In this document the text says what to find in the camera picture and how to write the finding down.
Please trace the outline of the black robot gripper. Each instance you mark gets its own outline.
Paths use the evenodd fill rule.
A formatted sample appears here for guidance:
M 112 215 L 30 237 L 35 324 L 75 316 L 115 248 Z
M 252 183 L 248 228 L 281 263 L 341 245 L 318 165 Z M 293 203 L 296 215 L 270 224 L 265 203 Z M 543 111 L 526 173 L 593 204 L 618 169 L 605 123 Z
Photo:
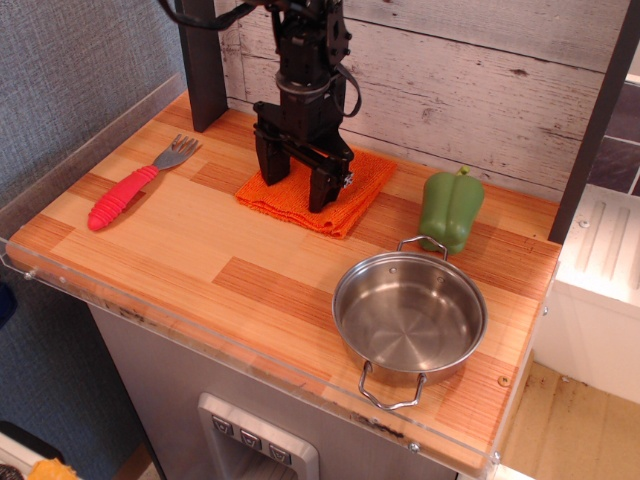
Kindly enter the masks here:
M 314 98 L 280 94 L 278 105 L 258 102 L 255 145 L 267 186 L 290 174 L 290 157 L 314 169 L 310 177 L 309 211 L 319 213 L 350 184 L 354 154 L 339 133 L 345 116 L 346 89 L 331 87 Z

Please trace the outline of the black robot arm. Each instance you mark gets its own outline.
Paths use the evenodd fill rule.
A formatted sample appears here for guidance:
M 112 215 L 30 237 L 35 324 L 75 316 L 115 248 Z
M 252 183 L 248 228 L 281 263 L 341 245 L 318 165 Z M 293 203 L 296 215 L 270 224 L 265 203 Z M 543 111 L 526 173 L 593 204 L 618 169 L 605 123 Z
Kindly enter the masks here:
M 270 1 L 279 55 L 280 103 L 254 105 L 256 153 L 261 175 L 272 186 L 290 174 L 291 160 L 310 169 L 309 210 L 334 202 L 352 178 L 351 148 L 341 138 L 347 84 L 356 85 L 342 60 L 350 54 L 341 1 Z

